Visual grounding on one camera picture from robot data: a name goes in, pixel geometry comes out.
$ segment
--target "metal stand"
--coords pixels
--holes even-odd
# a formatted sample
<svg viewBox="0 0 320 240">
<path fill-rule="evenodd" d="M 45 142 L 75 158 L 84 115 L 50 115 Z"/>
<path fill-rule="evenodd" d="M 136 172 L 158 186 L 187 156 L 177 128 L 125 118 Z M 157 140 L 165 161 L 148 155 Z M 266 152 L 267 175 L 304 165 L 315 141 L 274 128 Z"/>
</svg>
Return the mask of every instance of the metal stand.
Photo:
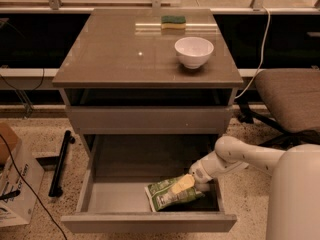
<svg viewBox="0 0 320 240">
<path fill-rule="evenodd" d="M 75 142 L 75 138 L 71 136 L 70 131 L 66 131 L 64 134 L 63 142 L 60 149 L 60 154 L 58 157 L 58 162 L 56 165 L 56 169 L 54 171 L 49 196 L 50 197 L 60 197 L 63 194 L 62 188 L 59 185 L 60 175 L 62 171 L 63 162 L 68 150 L 68 144 L 73 144 Z"/>
<path fill-rule="evenodd" d="M 15 90 L 16 94 L 18 95 L 20 101 L 22 102 L 22 105 L 24 106 L 24 109 L 25 109 L 25 118 L 28 118 L 34 108 L 33 108 L 33 105 L 28 97 L 28 95 L 26 94 L 26 92 L 24 90 Z"/>
</svg>

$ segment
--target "chair seat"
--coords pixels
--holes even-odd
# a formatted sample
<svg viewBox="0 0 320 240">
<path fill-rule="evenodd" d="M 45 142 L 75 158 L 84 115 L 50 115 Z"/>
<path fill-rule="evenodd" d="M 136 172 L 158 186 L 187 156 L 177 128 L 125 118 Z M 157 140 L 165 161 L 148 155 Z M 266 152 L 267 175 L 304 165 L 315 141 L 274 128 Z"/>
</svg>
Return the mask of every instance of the chair seat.
<svg viewBox="0 0 320 240">
<path fill-rule="evenodd" d="M 256 76 L 255 85 L 284 130 L 320 131 L 320 70 L 268 69 Z"/>
</svg>

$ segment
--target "black cable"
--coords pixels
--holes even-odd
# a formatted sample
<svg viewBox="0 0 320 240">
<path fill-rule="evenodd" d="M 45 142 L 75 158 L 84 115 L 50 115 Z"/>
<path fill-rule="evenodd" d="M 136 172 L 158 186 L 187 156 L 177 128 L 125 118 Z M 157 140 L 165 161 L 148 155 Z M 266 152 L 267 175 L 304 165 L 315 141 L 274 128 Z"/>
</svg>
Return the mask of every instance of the black cable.
<svg viewBox="0 0 320 240">
<path fill-rule="evenodd" d="M 5 138 L 1 135 L 0 133 L 0 137 L 1 139 L 4 141 L 4 144 L 6 145 L 7 147 L 7 150 L 9 151 L 9 155 L 10 155 L 10 158 L 12 160 L 12 164 L 14 166 L 14 168 L 16 169 L 17 173 L 19 174 L 20 178 L 22 179 L 22 181 L 29 187 L 29 189 L 32 191 L 32 193 L 35 195 L 35 197 L 37 198 L 37 200 L 39 201 L 39 203 L 41 204 L 42 208 L 47 212 L 47 214 L 49 215 L 51 221 L 57 226 L 57 228 L 61 231 L 64 239 L 68 240 L 66 234 L 64 233 L 64 231 L 62 230 L 62 228 L 58 225 L 58 223 L 54 220 L 54 218 L 52 217 L 51 213 L 48 211 L 48 209 L 44 206 L 44 204 L 42 203 L 40 197 L 38 196 L 38 194 L 33 190 L 33 188 L 29 185 L 29 183 L 24 179 L 24 177 L 22 176 L 22 174 L 20 173 L 15 161 L 14 161 L 14 158 L 12 156 L 12 153 L 11 153 L 11 150 L 10 150 L 10 147 L 7 143 L 7 141 L 5 140 Z"/>
<path fill-rule="evenodd" d="M 0 19 L 0 22 L 2 22 L 4 25 L 8 25 L 10 26 L 12 29 L 14 29 L 19 35 L 21 35 L 24 39 L 26 39 L 26 37 L 12 24 L 10 24 L 8 21 L 4 21 L 4 20 L 1 20 Z M 41 80 L 40 80 L 40 83 L 33 89 L 31 89 L 30 91 L 35 91 L 37 90 L 43 83 L 43 80 L 44 80 L 44 75 L 45 75 L 45 69 L 42 68 L 42 77 L 41 77 Z M 19 88 L 13 86 L 12 84 L 10 84 L 5 78 L 3 75 L 0 74 L 0 77 L 1 79 L 11 88 L 13 88 L 14 90 L 16 91 L 21 91 Z"/>
<path fill-rule="evenodd" d="M 37 89 L 43 84 L 44 76 L 45 76 L 45 69 L 42 68 L 42 77 L 41 77 L 40 83 L 39 83 L 35 88 L 31 89 L 31 90 L 30 90 L 31 92 L 37 90 Z M 3 75 L 0 74 L 0 77 L 1 77 L 1 79 L 2 79 L 8 86 L 10 86 L 12 89 L 14 89 L 14 90 L 16 90 L 16 91 L 22 91 L 21 89 L 19 89 L 19 88 L 13 86 L 12 84 L 10 84 L 10 83 L 5 79 L 5 77 L 4 77 Z"/>
</svg>

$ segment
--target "snack bag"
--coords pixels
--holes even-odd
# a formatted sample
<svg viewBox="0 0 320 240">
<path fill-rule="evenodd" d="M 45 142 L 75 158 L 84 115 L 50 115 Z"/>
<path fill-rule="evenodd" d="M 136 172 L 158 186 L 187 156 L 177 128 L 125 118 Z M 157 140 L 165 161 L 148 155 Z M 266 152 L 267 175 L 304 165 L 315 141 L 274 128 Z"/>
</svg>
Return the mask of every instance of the snack bag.
<svg viewBox="0 0 320 240">
<path fill-rule="evenodd" d="M 188 203 L 204 194 L 194 187 L 190 174 L 167 179 L 145 187 L 152 211 L 157 212 L 174 204 Z"/>
</svg>

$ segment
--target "cardboard box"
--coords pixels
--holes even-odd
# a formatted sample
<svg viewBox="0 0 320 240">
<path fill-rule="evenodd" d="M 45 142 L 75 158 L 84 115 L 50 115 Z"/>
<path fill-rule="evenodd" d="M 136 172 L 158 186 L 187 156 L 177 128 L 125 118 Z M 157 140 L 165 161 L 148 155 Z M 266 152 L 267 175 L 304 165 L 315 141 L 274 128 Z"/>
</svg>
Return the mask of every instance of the cardboard box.
<svg viewBox="0 0 320 240">
<path fill-rule="evenodd" d="M 38 193 L 44 170 L 19 138 L 12 155 L 21 175 Z M 0 196 L 16 190 L 20 190 L 18 196 L 0 201 L 0 227 L 30 223 L 36 202 L 36 196 L 23 182 L 9 157 L 0 178 Z"/>
<path fill-rule="evenodd" d="M 16 148 L 19 137 L 11 129 L 11 127 L 5 123 L 0 123 L 0 134 L 8 143 L 11 152 Z M 2 138 L 0 138 L 0 165 L 4 165 L 9 157 L 8 148 L 5 145 Z"/>
</svg>

